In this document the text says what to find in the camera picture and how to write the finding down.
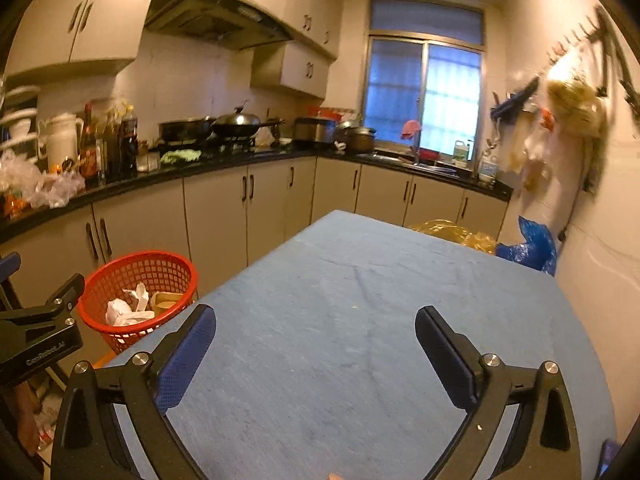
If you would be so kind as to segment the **white cloth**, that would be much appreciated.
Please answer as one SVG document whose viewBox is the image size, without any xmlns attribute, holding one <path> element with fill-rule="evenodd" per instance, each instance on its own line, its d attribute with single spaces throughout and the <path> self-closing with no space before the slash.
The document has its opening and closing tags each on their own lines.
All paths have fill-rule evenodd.
<svg viewBox="0 0 640 480">
<path fill-rule="evenodd" d="M 145 284 L 122 290 L 124 296 L 107 303 L 105 322 L 108 326 L 124 327 L 151 321 L 155 313 L 149 307 L 150 294 Z"/>
</svg>

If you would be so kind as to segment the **yellow square tin lid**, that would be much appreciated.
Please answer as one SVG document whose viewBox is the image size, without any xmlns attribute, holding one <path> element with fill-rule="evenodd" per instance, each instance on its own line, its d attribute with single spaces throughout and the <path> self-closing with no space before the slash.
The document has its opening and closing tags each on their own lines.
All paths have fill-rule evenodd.
<svg viewBox="0 0 640 480">
<path fill-rule="evenodd" d="M 181 297 L 180 292 L 154 292 L 149 301 L 149 307 L 155 315 L 162 315 L 175 307 Z"/>
</svg>

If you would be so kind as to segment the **red mesh basket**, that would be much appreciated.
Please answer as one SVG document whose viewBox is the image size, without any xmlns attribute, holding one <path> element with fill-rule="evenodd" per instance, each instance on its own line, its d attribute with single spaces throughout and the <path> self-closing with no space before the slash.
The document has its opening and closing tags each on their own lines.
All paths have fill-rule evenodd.
<svg viewBox="0 0 640 480">
<path fill-rule="evenodd" d="M 152 333 L 194 299 L 198 272 L 173 252 L 135 252 L 87 278 L 79 300 L 86 325 L 117 354 Z"/>
</svg>

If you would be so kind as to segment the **blue plastic bag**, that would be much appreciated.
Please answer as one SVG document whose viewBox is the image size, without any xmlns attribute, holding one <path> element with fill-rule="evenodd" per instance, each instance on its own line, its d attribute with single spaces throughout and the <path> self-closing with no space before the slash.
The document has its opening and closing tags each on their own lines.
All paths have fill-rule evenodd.
<svg viewBox="0 0 640 480">
<path fill-rule="evenodd" d="M 519 216 L 518 227 L 524 240 L 515 245 L 498 243 L 496 256 L 555 276 L 558 252 L 548 226 Z"/>
</svg>

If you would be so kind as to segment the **white plastic bags on counter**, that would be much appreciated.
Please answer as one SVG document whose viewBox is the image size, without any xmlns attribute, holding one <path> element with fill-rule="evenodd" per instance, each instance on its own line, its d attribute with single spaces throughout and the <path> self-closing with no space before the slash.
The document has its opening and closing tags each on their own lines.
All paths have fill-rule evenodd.
<svg viewBox="0 0 640 480">
<path fill-rule="evenodd" d="M 24 200 L 32 208 L 62 208 L 86 188 L 86 181 L 75 170 L 50 174 L 14 151 L 1 155 L 1 195 Z"/>
</svg>

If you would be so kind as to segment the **blue tablecloth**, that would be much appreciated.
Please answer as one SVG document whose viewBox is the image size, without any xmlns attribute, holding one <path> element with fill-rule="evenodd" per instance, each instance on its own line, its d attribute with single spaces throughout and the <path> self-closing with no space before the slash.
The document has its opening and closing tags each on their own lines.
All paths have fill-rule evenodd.
<svg viewBox="0 0 640 480">
<path fill-rule="evenodd" d="M 212 479 L 421 479 L 459 428 L 414 332 L 434 306 L 481 352 L 557 362 L 582 476 L 616 434 L 596 350 L 552 276 L 335 211 L 205 297 L 213 343 L 169 421 Z"/>
</svg>

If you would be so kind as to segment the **white kettle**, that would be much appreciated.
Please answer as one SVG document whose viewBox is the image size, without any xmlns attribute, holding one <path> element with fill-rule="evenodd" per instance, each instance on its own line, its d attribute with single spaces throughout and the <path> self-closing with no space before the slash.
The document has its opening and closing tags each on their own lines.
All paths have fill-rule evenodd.
<svg viewBox="0 0 640 480">
<path fill-rule="evenodd" d="M 62 167 L 66 160 L 78 159 L 78 142 L 84 121 L 73 113 L 64 113 L 39 123 L 40 142 L 47 159 L 47 168 Z"/>
</svg>

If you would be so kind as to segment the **soy sauce bottle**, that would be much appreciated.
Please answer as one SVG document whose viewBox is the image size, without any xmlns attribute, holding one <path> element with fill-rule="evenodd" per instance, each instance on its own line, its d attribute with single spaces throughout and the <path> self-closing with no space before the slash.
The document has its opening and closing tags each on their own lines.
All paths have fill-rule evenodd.
<svg viewBox="0 0 640 480">
<path fill-rule="evenodd" d="M 125 105 L 125 114 L 120 121 L 120 172 L 125 178 L 137 174 L 138 118 L 134 107 Z"/>
</svg>

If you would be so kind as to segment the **green cloth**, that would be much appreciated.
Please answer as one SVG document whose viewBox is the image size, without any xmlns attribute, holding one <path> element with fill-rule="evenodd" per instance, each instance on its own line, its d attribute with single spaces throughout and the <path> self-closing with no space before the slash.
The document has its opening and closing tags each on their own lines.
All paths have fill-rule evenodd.
<svg viewBox="0 0 640 480">
<path fill-rule="evenodd" d="M 201 151 L 191 150 L 190 148 L 185 148 L 184 150 L 167 151 L 162 156 L 160 156 L 160 163 L 163 166 L 192 164 L 192 162 L 198 162 L 201 156 Z"/>
</svg>

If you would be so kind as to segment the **green detergent bottle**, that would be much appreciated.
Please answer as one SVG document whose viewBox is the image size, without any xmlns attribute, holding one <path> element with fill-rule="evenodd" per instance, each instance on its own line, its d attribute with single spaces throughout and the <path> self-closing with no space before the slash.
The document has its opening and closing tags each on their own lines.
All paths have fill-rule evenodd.
<svg viewBox="0 0 640 480">
<path fill-rule="evenodd" d="M 460 168 L 470 168 L 473 159 L 474 144 L 470 140 L 457 140 L 454 142 L 452 162 Z"/>
</svg>

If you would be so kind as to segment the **black frying pan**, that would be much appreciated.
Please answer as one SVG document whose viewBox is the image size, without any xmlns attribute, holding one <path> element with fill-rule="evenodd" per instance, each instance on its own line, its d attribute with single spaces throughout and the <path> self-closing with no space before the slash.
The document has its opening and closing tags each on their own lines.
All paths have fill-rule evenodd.
<svg viewBox="0 0 640 480">
<path fill-rule="evenodd" d="M 158 134 L 166 144 L 185 144 L 205 141 L 213 132 L 216 118 L 205 116 L 160 122 Z"/>
</svg>

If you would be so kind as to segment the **wok with lid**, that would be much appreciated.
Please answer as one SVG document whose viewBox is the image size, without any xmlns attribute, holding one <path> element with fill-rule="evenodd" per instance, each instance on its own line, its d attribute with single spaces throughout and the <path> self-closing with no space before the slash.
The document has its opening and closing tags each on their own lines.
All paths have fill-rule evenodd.
<svg viewBox="0 0 640 480">
<path fill-rule="evenodd" d="M 260 128 L 271 128 L 284 124 L 280 118 L 261 120 L 258 116 L 244 112 L 244 106 L 235 107 L 234 112 L 217 117 L 212 125 L 213 133 L 219 139 L 249 139 Z"/>
</svg>

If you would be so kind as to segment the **window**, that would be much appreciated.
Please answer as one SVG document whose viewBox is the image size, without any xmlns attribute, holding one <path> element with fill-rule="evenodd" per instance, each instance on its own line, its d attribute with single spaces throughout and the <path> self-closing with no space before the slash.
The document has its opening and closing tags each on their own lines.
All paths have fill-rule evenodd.
<svg viewBox="0 0 640 480">
<path fill-rule="evenodd" d="M 451 159 L 454 142 L 480 135 L 485 17 L 433 0 L 370 0 L 364 124 L 376 140 Z M 421 124 L 402 140 L 402 125 Z"/>
</svg>

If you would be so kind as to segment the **range hood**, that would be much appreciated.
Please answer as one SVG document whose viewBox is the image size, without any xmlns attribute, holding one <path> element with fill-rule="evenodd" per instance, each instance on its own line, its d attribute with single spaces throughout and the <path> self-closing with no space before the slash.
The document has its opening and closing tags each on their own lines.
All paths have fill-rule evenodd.
<svg viewBox="0 0 640 480">
<path fill-rule="evenodd" d="M 145 28 L 235 51 L 292 39 L 278 21 L 241 0 L 170 0 L 146 19 Z"/>
</svg>

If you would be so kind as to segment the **wall hook rack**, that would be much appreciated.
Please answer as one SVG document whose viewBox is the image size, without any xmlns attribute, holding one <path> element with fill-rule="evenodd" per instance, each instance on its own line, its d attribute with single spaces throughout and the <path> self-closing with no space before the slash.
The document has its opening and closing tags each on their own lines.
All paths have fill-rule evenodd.
<svg viewBox="0 0 640 480">
<path fill-rule="evenodd" d="M 593 17 L 587 18 L 587 21 L 589 28 L 583 27 L 572 38 L 556 44 L 549 55 L 544 76 L 546 93 L 549 79 L 585 81 L 604 104 L 603 129 L 605 124 L 613 120 L 615 91 L 620 90 L 629 108 L 632 124 L 638 127 L 639 91 L 632 82 L 631 70 L 612 21 L 603 6 L 596 6 Z"/>
</svg>

